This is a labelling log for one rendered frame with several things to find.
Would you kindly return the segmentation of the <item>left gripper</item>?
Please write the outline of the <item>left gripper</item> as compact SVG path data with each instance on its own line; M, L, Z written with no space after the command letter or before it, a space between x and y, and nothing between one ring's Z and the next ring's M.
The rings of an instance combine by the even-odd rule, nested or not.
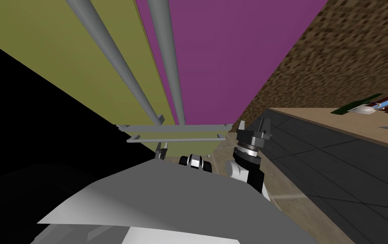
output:
M159 142L155 150L155 158L164 160L166 157L167 148L168 148L167 142L164 142L164 143Z

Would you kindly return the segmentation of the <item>dark grey kitchen counter cabinet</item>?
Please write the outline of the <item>dark grey kitchen counter cabinet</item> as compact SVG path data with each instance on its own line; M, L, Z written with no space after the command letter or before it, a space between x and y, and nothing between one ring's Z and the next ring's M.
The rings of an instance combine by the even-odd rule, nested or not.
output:
M261 152L354 244L388 244L388 147L266 109Z

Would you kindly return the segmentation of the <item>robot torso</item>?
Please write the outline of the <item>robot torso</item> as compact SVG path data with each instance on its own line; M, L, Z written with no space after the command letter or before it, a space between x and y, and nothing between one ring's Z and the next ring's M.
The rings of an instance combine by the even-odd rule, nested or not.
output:
M152 159L92 182L41 224L127 226L217 243L319 244L246 182Z

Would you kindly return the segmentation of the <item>purple cupboard door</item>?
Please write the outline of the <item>purple cupboard door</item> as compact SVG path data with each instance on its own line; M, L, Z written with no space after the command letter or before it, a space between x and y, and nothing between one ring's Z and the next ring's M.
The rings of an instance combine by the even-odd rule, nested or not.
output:
M188 125L233 124L328 0L169 0Z

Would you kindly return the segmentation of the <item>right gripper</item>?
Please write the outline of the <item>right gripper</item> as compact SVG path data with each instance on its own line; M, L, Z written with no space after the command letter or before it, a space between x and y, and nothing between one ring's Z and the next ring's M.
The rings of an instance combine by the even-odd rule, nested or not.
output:
M253 150L254 148L264 148L271 135L271 120L269 118L261 118L258 126L258 131L245 130L245 121L241 120L237 128L237 145Z

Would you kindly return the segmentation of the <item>olive green cupboard door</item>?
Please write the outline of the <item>olive green cupboard door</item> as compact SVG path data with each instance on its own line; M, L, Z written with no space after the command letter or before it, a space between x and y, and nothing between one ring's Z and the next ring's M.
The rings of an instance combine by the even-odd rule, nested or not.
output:
M174 124L135 0L91 0L164 124ZM0 49L116 125L146 115L65 0L0 0Z

